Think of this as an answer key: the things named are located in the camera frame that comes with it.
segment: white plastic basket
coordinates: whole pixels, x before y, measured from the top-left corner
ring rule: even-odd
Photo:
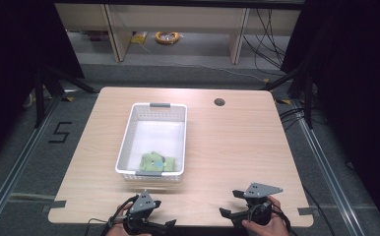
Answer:
[[[135,103],[116,161],[116,172],[128,181],[181,181],[184,172],[186,126],[186,105]],[[143,154],[152,151],[174,157],[174,171],[141,171]]]

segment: yellow object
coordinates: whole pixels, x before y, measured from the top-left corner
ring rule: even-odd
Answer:
[[[159,31],[156,33],[156,41],[161,44],[173,44],[180,38],[178,32],[163,32]]]
[[[286,105],[291,105],[291,100],[290,99],[275,99],[274,102],[276,104],[286,104]]]
[[[147,38],[147,34],[148,33],[146,31],[138,31],[132,36],[131,42],[132,43],[138,43],[138,44],[144,44],[145,38]]]
[[[61,100],[62,101],[73,101],[74,100],[74,96],[63,97]]]

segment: green object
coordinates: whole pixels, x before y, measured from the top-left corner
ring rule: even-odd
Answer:
[[[174,171],[175,158],[165,157],[155,151],[142,155],[140,170],[141,171]]]

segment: wooden table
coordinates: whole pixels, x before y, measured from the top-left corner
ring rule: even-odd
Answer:
[[[214,103],[216,98],[224,106]],[[180,184],[165,190],[125,182],[115,163],[136,102],[182,103],[188,107],[185,170]],[[272,185],[292,226],[311,226],[312,215],[271,94],[257,90],[186,88],[103,88],[55,201],[54,223],[87,223],[108,219],[117,206],[144,189],[162,201],[151,222],[177,219],[176,225],[231,226],[219,208],[246,210],[233,197],[250,183]]]

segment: black curtain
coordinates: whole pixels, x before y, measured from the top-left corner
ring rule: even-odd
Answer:
[[[84,77],[51,1],[0,0],[0,145],[34,87],[39,62]]]
[[[380,211],[380,1],[341,6],[340,23],[324,45],[328,53],[311,75],[328,121]],[[305,57],[327,17],[322,11],[300,15],[282,70],[291,71]]]

